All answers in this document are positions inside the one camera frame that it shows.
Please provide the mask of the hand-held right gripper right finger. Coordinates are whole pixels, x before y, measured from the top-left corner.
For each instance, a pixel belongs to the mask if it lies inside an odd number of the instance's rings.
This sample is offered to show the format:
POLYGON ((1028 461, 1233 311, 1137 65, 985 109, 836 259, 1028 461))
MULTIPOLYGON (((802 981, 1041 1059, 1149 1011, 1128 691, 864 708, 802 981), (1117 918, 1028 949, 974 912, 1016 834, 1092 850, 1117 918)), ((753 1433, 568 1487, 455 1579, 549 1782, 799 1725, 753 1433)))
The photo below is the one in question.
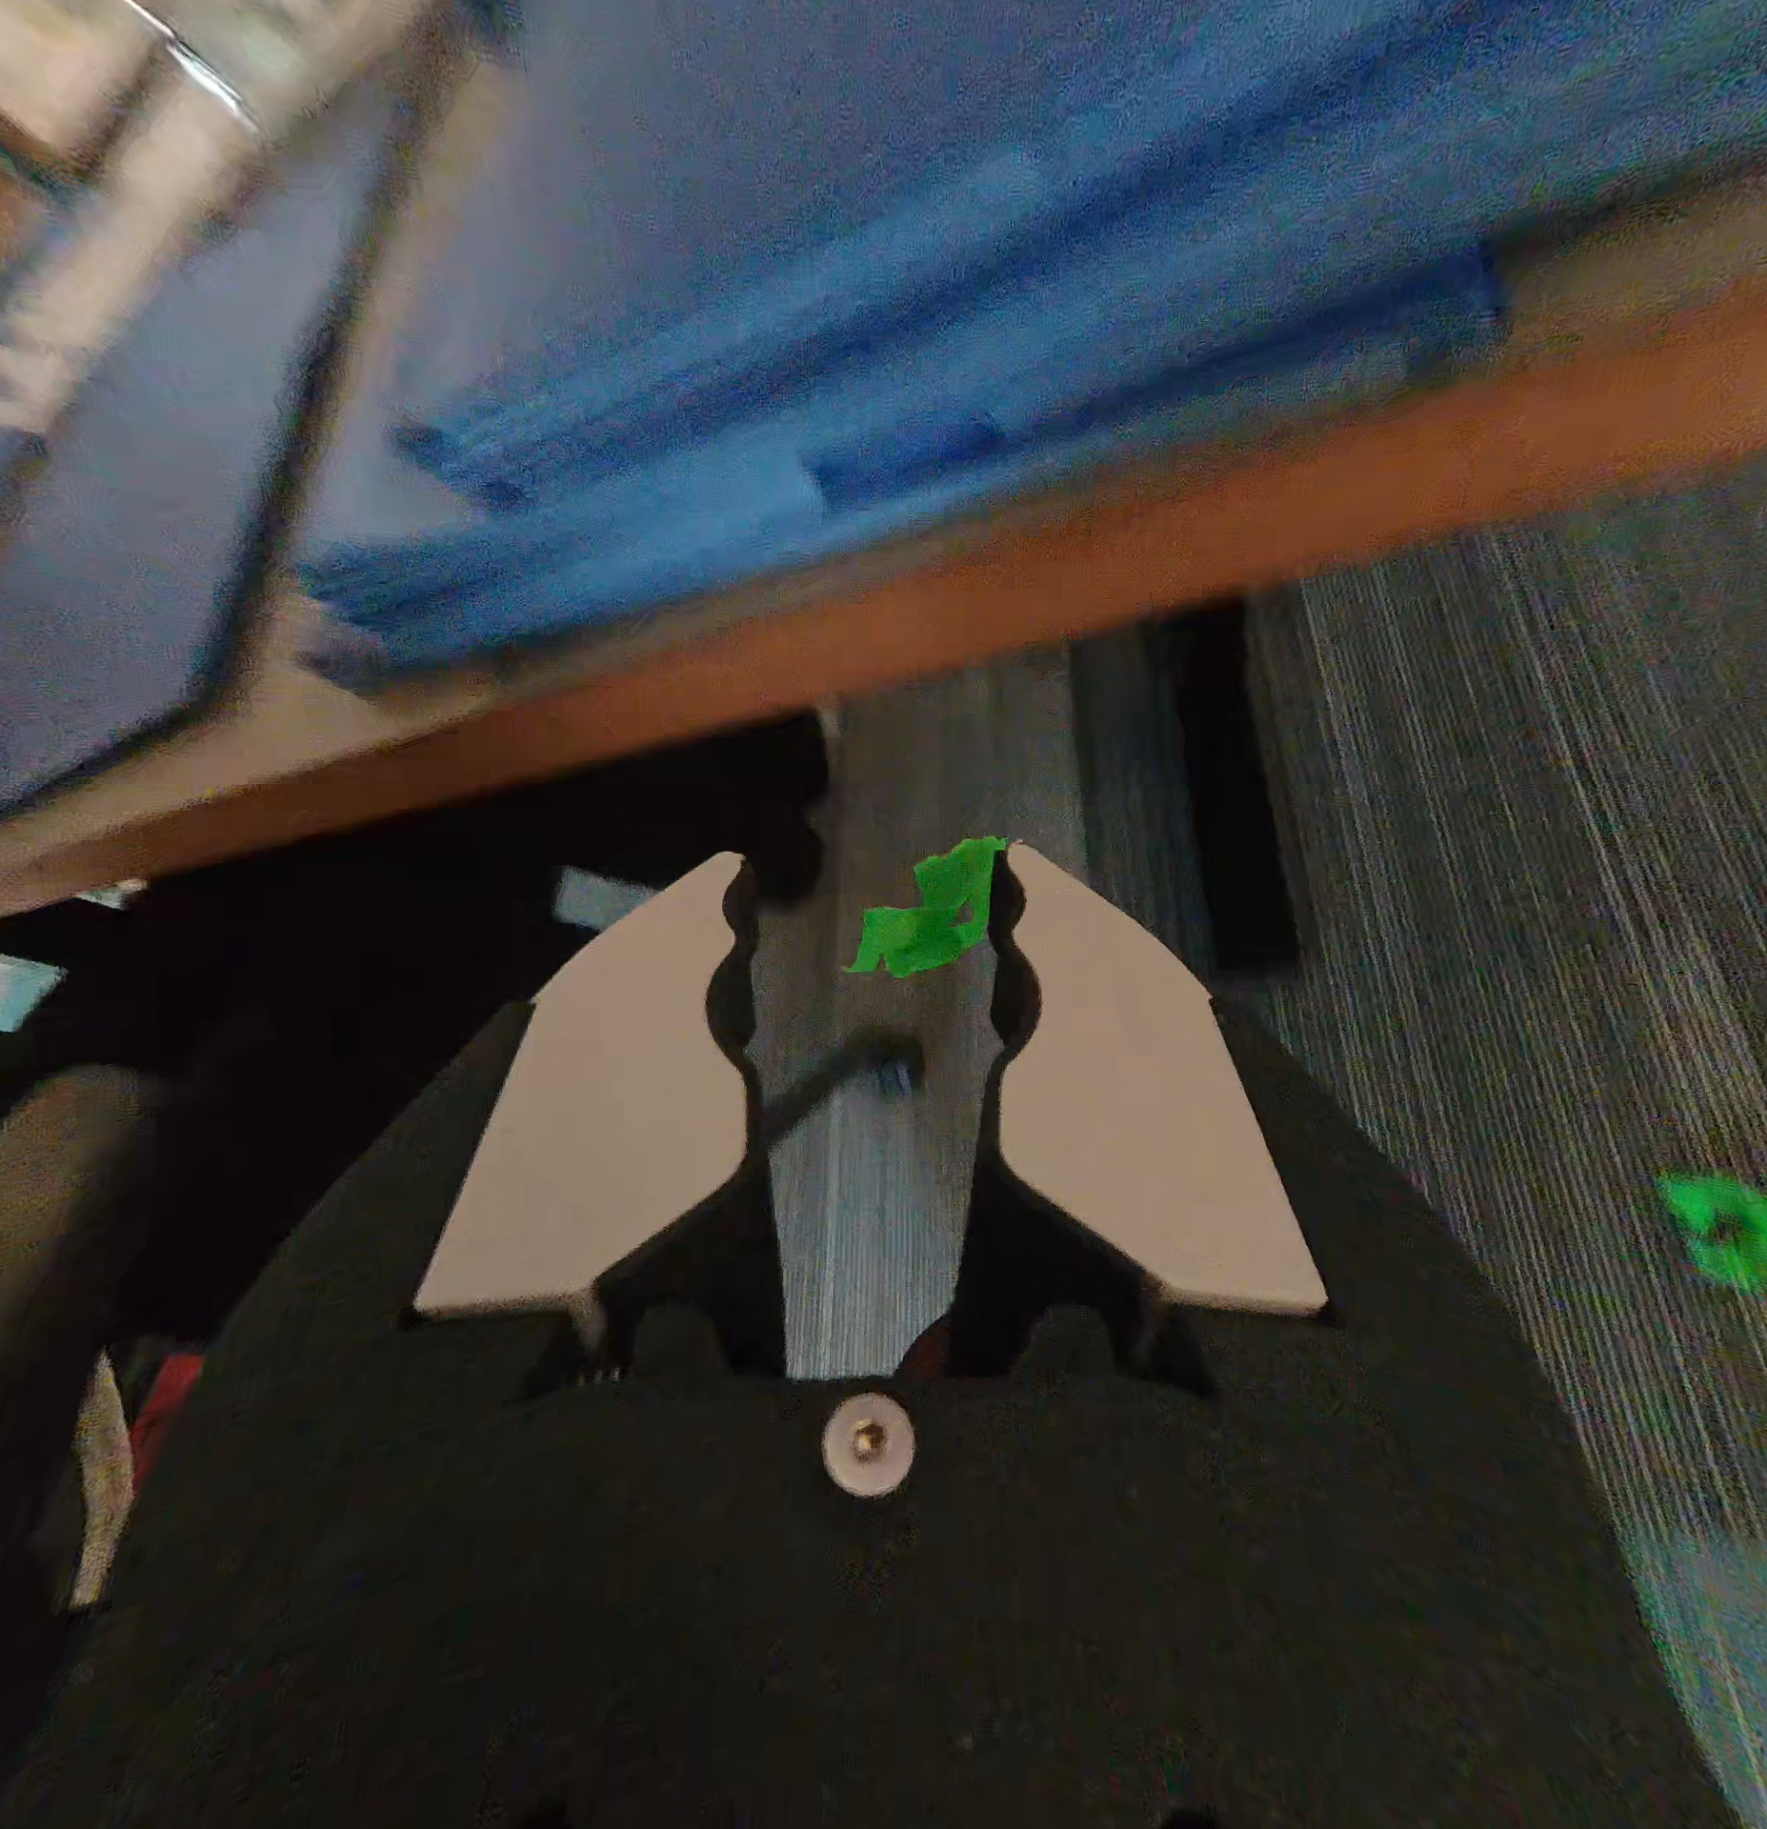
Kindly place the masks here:
POLYGON ((1222 1036, 1162 941, 1030 844, 990 895, 1001 1054, 974 1170, 974 1306, 1145 1292, 1320 1312, 1327 1287, 1222 1036))

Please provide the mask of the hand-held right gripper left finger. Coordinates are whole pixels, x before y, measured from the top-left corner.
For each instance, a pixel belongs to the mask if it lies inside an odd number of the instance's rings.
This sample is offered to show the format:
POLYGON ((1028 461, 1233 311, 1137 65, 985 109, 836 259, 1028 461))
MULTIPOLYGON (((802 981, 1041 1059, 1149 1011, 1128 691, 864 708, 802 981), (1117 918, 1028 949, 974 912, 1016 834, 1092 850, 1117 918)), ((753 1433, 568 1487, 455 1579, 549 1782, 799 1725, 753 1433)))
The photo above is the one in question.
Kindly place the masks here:
POLYGON ((710 857, 534 996, 419 1316, 602 1316, 607 1275, 733 1180, 750 1093, 708 998, 734 960, 744 871, 710 857))

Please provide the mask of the torn green tape piece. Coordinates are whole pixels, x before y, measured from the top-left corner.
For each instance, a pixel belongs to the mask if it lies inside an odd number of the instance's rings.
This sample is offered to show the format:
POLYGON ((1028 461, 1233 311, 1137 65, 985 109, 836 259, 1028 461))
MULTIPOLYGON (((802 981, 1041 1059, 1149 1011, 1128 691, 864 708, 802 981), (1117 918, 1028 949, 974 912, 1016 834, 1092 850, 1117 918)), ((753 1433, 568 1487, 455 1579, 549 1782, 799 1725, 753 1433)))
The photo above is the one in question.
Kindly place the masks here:
POLYGON ((920 858, 917 901, 868 908, 846 973, 909 979, 942 970, 979 948, 989 934, 997 858, 1008 848, 1001 835, 977 835, 920 858))

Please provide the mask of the black desk leg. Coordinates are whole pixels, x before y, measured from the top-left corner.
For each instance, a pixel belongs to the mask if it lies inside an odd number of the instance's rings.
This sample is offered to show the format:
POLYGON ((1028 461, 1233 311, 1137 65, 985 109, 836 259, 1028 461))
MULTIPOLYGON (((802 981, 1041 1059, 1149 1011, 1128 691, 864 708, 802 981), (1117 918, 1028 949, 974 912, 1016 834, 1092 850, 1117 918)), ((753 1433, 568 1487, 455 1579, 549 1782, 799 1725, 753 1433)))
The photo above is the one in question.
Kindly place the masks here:
POLYGON ((1213 602, 1172 633, 1172 684, 1211 961, 1233 979, 1292 970, 1300 957, 1248 673, 1248 606, 1213 602))

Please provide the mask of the wooden desk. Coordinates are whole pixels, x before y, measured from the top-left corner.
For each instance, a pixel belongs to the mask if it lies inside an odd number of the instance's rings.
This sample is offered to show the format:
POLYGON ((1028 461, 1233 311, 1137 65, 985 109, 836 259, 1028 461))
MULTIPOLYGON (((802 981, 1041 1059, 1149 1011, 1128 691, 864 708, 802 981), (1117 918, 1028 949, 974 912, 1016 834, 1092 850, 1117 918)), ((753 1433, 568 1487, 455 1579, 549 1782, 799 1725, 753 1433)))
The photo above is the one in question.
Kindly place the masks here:
POLYGON ((1417 530, 1555 506, 1627 474, 1767 441, 1725 358, 1767 379, 1767 309, 1672 314, 1646 394, 1614 304, 1578 355, 1513 381, 1331 400, 1146 448, 860 553, 767 574, 534 651, 351 692, 308 656, 323 609, 294 559, 380 533, 439 488, 387 465, 380 419, 529 344, 527 309, 616 336, 799 252, 962 154, 1149 72, 1227 4, 450 4, 371 74, 400 77, 371 223, 270 517, 265 565, 209 695, 0 820, 0 915, 126 878, 471 802, 1224 582, 1417 530))

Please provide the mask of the blue desk mat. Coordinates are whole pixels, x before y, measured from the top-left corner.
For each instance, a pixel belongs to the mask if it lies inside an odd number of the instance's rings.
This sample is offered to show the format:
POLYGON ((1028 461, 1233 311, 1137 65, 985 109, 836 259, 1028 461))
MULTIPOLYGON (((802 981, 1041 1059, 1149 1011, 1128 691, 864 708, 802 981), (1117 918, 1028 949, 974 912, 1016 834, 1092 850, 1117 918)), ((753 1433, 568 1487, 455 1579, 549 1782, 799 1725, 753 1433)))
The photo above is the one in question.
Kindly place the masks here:
POLYGON ((401 394, 415 529, 314 536, 351 692, 860 553, 1502 333, 1500 243, 1767 152, 1767 4, 1227 4, 616 336, 401 394))

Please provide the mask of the black metal bar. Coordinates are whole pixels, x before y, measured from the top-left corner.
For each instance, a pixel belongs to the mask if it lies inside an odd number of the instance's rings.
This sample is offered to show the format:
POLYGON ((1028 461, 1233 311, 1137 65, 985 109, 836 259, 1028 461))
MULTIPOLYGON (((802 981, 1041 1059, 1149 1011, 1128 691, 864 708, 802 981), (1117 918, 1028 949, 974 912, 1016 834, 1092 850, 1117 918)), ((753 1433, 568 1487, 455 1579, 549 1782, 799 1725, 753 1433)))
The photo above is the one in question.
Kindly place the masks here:
POLYGON ((759 1138, 763 1146, 776 1146, 846 1085, 868 1084, 886 1101, 909 1096, 926 1072, 927 1057, 917 1036, 889 1027, 854 1031, 790 1085, 761 1099, 759 1138))

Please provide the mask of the crumpled green tape piece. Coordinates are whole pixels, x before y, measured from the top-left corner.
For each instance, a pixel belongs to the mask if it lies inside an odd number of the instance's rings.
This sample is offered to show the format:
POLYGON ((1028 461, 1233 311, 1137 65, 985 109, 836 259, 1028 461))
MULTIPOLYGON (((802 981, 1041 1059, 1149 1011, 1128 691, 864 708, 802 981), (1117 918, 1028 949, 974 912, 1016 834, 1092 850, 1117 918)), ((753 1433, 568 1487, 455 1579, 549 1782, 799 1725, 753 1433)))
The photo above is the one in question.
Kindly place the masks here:
POLYGON ((1767 1292, 1767 1194, 1734 1176, 1657 1176, 1694 1270, 1716 1287, 1767 1292))

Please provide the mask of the dark blue board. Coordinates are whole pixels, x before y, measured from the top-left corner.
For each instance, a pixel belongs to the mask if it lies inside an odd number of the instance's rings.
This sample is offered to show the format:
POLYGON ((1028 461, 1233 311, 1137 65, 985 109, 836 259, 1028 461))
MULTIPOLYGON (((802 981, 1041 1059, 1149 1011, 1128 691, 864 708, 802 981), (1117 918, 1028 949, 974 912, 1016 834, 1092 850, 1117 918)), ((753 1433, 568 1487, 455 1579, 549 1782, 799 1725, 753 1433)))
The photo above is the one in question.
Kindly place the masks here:
POLYGON ((0 548, 0 820, 184 717, 226 660, 371 223, 400 77, 348 86, 101 355, 0 548))

